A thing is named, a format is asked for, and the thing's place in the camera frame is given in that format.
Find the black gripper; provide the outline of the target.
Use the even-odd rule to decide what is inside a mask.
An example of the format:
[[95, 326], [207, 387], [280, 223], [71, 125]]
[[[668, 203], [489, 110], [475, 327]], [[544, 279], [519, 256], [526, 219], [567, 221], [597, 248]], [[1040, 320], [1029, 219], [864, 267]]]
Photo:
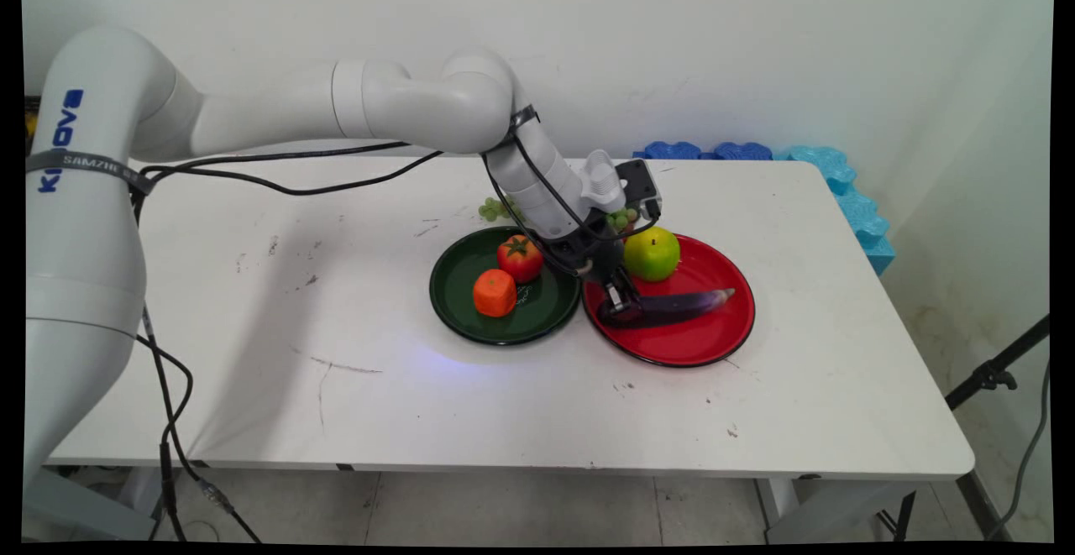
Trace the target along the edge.
[[557, 264], [574, 271], [582, 280], [603, 285], [604, 300], [598, 305], [598, 319], [608, 327], [637, 327], [642, 324], [642, 303], [637, 285], [624, 265], [625, 238], [594, 240], [576, 230], [561, 238], [542, 238], [546, 252]]

